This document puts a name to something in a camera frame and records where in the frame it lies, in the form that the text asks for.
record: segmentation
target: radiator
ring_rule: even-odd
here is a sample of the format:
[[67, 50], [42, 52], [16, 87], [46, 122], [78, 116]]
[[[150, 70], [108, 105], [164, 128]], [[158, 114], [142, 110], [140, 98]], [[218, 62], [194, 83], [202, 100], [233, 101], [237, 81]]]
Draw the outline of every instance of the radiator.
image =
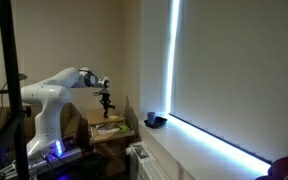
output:
[[130, 156], [130, 180], [170, 180], [143, 142], [126, 149]]

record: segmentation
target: white roller blind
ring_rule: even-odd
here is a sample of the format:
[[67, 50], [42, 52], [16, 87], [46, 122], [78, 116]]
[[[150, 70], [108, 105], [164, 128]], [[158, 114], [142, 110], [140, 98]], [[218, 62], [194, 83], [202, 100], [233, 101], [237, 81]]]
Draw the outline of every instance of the white roller blind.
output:
[[288, 1], [183, 0], [171, 114], [267, 159], [288, 155]]

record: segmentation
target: small object on sill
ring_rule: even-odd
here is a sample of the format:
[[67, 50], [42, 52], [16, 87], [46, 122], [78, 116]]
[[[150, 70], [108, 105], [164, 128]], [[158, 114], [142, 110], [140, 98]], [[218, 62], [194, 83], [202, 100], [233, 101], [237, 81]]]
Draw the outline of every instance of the small object on sill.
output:
[[152, 129], [156, 129], [156, 128], [163, 126], [166, 123], [166, 121], [167, 121], [167, 119], [156, 116], [154, 124], [148, 123], [148, 120], [145, 120], [144, 123], [147, 127], [150, 127]]

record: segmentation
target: book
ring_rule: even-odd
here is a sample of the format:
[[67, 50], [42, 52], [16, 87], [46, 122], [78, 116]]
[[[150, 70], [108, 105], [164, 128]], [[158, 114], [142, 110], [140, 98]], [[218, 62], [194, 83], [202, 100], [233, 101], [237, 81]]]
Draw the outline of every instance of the book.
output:
[[106, 123], [95, 126], [98, 134], [107, 134], [117, 132], [120, 130], [120, 126], [117, 123]]

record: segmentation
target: metal frame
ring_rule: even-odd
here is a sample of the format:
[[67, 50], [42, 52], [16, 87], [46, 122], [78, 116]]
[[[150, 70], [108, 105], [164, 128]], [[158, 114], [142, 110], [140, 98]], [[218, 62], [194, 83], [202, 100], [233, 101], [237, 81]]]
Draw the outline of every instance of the metal frame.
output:
[[29, 179], [27, 150], [24, 140], [24, 111], [19, 83], [17, 53], [13, 26], [12, 6], [10, 0], [0, 0], [0, 29], [4, 53], [4, 63], [8, 91], [0, 90], [0, 94], [8, 92], [11, 116], [0, 132], [0, 146], [14, 137], [16, 169], [18, 179]]

